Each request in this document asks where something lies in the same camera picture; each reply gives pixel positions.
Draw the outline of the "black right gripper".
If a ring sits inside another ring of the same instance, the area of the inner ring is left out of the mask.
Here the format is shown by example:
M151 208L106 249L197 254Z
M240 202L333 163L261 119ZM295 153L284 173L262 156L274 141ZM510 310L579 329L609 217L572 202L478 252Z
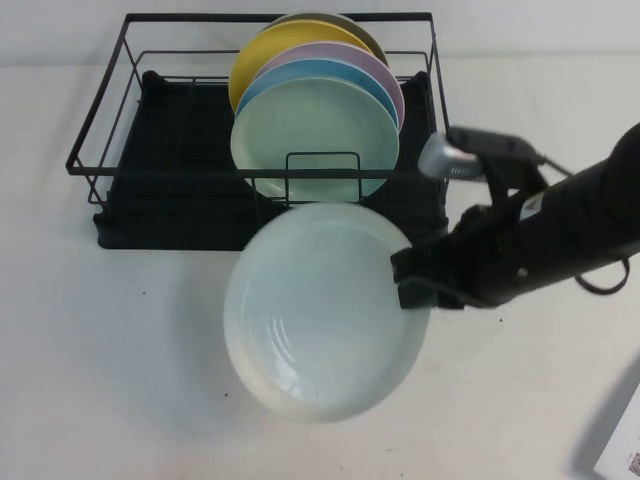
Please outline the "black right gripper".
M403 309L500 306L523 294L516 230L520 202L476 204L445 239L424 241L390 257ZM452 289L442 283L451 271Z

